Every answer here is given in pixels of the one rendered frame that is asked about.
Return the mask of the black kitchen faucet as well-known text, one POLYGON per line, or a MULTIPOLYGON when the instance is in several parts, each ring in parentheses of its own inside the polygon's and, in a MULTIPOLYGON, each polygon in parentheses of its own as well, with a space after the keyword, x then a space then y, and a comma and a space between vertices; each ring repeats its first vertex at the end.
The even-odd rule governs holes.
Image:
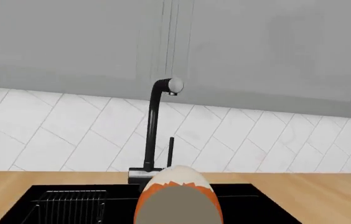
POLYGON ((184 89, 184 82, 180 78, 166 78, 154 83, 149 100, 147 119, 147 134, 144 162, 142 167, 133 167, 128 171, 128 184, 138 184, 141 189, 154 177, 161 168, 154 167, 157 122, 159 117, 159 105, 162 93, 171 96, 178 95, 184 89))

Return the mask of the black kitchen sink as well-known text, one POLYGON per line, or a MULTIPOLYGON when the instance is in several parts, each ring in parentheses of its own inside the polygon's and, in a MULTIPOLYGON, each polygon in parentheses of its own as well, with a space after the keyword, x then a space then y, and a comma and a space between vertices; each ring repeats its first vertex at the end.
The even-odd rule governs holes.
MULTIPOLYGON (((252 184, 212 184, 224 224, 302 224, 252 184)), ((105 190, 103 224, 133 224, 141 194, 138 184, 33 185, 0 219, 0 224, 21 224, 32 201, 49 190, 105 190)))

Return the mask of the grey wall cabinet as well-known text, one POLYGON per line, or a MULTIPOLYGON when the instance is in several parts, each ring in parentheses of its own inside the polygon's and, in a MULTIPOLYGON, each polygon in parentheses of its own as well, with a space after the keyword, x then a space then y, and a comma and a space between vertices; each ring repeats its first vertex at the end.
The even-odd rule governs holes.
POLYGON ((351 118, 351 0, 0 0, 0 87, 351 118))

